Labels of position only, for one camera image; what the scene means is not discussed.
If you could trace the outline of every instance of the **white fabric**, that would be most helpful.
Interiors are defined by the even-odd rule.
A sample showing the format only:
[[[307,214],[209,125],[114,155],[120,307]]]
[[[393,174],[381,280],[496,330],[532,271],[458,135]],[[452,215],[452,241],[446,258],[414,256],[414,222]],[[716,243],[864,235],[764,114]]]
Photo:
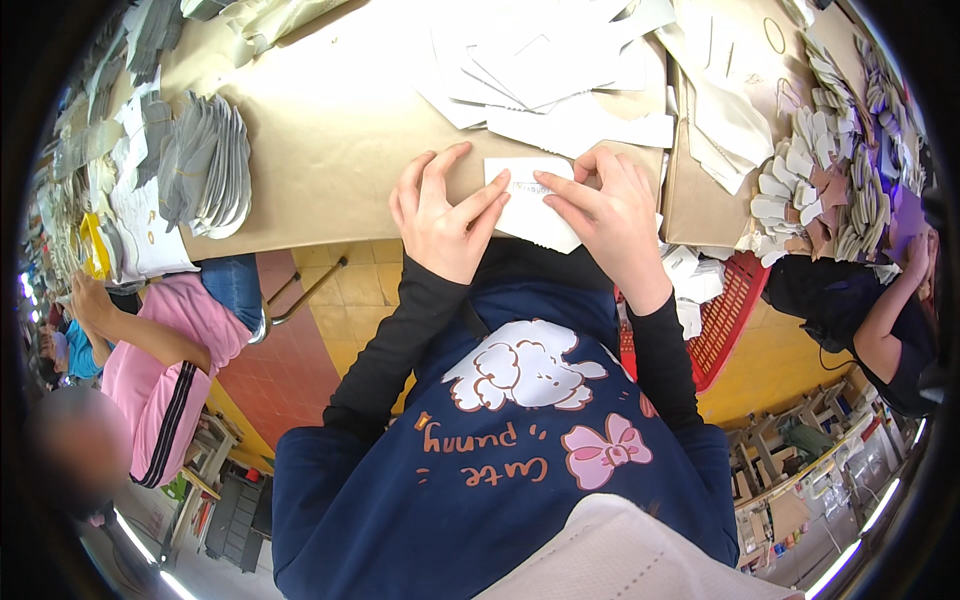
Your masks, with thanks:
[[[566,526],[478,600],[804,598],[720,564],[626,498],[595,493]]]

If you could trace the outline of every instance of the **black stripe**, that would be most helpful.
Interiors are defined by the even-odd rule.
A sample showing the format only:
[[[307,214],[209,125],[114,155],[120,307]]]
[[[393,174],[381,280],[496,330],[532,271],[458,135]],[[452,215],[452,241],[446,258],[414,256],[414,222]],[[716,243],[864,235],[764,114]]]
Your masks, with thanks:
[[[131,475],[133,481],[146,488],[155,488],[159,483],[163,471],[166,469],[167,459],[170,450],[173,447],[173,441],[177,434],[177,427],[180,424],[180,417],[186,407],[186,400],[190,393],[190,386],[193,383],[193,375],[197,368],[183,361],[180,366],[180,376],[177,378],[177,384],[174,386],[174,392],[167,405],[167,410],[163,415],[163,423],[160,425],[154,454],[150,460],[150,467],[144,474],[143,479],[136,479]]]

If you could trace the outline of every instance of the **jeans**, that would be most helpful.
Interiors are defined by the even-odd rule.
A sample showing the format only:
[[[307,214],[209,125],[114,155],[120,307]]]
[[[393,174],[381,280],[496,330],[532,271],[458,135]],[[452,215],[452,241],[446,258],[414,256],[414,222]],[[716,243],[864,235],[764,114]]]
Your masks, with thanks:
[[[214,300],[236,315],[251,333],[263,321],[260,275],[253,254],[208,258],[198,263],[200,280]]]

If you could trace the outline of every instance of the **chair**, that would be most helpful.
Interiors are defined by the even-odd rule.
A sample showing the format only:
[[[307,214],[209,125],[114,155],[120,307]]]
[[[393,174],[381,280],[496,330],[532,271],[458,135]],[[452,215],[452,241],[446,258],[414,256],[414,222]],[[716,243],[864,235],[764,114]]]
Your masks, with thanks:
[[[276,293],[270,297],[269,300],[266,300],[261,296],[260,297],[262,300],[261,312],[263,316],[260,319],[260,327],[258,327],[257,330],[254,332],[253,337],[250,340],[250,343],[259,344],[260,342],[263,342],[265,339],[267,339],[267,336],[270,335],[270,329],[272,327],[276,325],[284,324],[290,321],[291,319],[293,319],[294,315],[297,314],[297,311],[303,308],[303,306],[310,301],[313,295],[316,294],[320,290],[320,288],[324,287],[324,284],[327,283],[331,277],[336,275],[338,271],[340,271],[346,266],[347,266],[347,258],[345,256],[341,256],[340,259],[337,260],[337,264],[330,267],[330,270],[324,273],[324,276],[322,276],[316,283],[311,285],[309,290],[307,290],[306,292],[303,292],[302,296],[300,296],[297,299],[297,301],[293,303],[293,306],[291,306],[290,309],[287,310],[287,312],[283,313],[278,317],[271,316],[270,308],[271,306],[274,305],[274,303],[277,300],[280,299],[281,296],[283,296],[286,293],[288,289],[290,289],[291,285],[293,285],[297,281],[300,281],[300,272],[297,271],[296,273],[294,273],[293,276],[290,277],[290,279],[288,279],[287,282],[284,283],[280,287],[280,289],[277,290]]]

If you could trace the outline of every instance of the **woman's left hand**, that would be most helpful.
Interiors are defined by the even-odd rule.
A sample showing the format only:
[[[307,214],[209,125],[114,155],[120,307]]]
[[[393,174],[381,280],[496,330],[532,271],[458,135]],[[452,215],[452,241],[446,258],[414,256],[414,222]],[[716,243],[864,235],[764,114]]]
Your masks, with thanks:
[[[427,151],[417,156],[390,194],[390,212],[407,255],[434,275],[464,285],[473,281],[493,227],[510,199],[504,192],[510,173],[504,170],[490,185],[456,206],[450,205],[446,172],[469,151],[470,143],[462,142],[439,155]]]
[[[70,277],[73,298],[70,307],[74,319],[81,325],[89,324],[95,330],[107,330],[109,321],[118,310],[110,301],[110,294],[104,284],[83,271],[77,271]]]

